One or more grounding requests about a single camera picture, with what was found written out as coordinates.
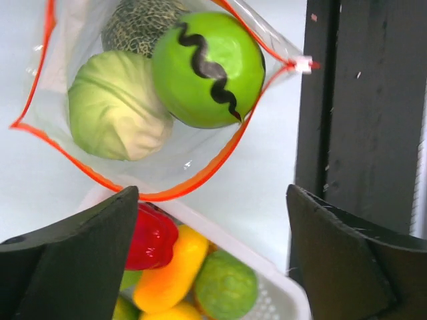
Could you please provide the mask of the clear zip top bag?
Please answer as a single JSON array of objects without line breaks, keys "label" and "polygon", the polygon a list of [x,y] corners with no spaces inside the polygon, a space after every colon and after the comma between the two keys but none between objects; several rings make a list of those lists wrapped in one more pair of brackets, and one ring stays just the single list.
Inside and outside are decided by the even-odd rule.
[{"label": "clear zip top bag", "polygon": [[318,68],[245,1],[45,1],[34,53],[11,128],[147,202],[203,185],[269,87]]}]

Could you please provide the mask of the toy green watermelon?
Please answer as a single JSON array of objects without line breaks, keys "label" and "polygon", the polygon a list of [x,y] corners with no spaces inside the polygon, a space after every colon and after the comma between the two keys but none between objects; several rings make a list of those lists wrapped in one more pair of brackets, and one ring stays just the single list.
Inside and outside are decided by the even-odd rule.
[{"label": "toy green watermelon", "polygon": [[260,46],[235,17],[219,11],[181,17],[157,41],[152,67],[167,110],[200,129],[242,123],[266,78]]}]

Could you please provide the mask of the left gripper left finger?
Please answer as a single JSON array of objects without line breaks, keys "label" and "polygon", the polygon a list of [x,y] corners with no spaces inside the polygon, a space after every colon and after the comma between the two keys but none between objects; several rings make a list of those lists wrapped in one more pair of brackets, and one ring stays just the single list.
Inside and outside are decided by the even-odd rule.
[{"label": "left gripper left finger", "polygon": [[1,243],[2,319],[111,319],[137,218],[137,187]]}]

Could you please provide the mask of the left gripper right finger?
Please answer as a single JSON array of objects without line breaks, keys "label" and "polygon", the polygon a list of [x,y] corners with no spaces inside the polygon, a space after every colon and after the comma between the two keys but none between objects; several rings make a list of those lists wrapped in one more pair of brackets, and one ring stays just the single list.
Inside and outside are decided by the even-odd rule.
[{"label": "left gripper right finger", "polygon": [[286,193],[314,319],[425,319],[426,240],[341,210],[296,185]]}]

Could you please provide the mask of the toy green cabbage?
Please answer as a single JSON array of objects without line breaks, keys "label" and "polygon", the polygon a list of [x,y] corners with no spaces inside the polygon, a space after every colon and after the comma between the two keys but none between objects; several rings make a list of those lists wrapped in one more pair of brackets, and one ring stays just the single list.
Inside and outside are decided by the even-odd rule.
[{"label": "toy green cabbage", "polygon": [[88,154],[139,161],[159,151],[172,134],[173,117],[155,94],[151,60],[140,53],[90,57],[67,97],[71,136]]}]

